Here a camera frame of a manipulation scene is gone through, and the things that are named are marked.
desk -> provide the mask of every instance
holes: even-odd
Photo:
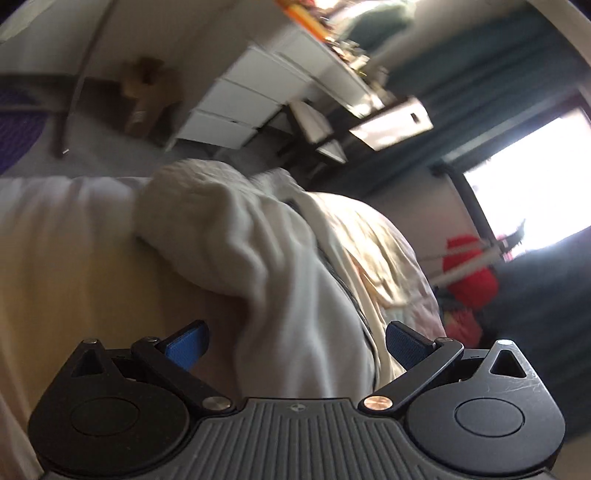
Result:
[[[383,107],[328,46],[270,0],[241,0],[225,11],[180,70],[186,100],[169,148],[177,138],[240,148],[310,85],[358,118]]]

drawer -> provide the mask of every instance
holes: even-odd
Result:
[[[311,81],[284,61],[274,59],[256,47],[250,47],[224,78],[282,105],[299,98]]]
[[[334,63],[328,48],[301,28],[294,29],[275,54],[294,63],[313,78],[321,76]]]
[[[280,105],[260,93],[220,79],[209,89],[197,108],[257,128],[272,117]]]
[[[240,148],[255,133],[256,130],[247,125],[194,110],[178,137],[220,147]]]

teal curtain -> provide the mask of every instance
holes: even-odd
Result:
[[[358,151],[347,152],[348,164],[312,186],[363,199],[537,103],[566,95],[590,72],[574,47],[528,4],[392,72],[387,88],[418,97],[434,128],[379,152],[358,145]]]

curtain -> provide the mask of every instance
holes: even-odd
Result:
[[[499,293],[478,318],[487,337],[523,351],[560,407],[567,439],[591,431],[591,227],[495,270]]]
[[[392,72],[387,88],[415,95],[434,128],[379,152],[357,145],[317,190],[363,199],[542,100],[564,96],[591,71],[531,5],[460,34]]]

window frame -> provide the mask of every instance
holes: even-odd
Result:
[[[554,106],[533,115],[505,132],[481,143],[481,145],[472,148],[453,161],[442,161],[431,169],[433,175],[447,175],[452,181],[481,238],[490,241],[496,240],[484,210],[482,210],[464,173],[485,162],[504,148],[509,147],[513,143],[577,108],[585,113],[591,123],[591,105],[589,105],[589,102],[581,92],[577,91]]]

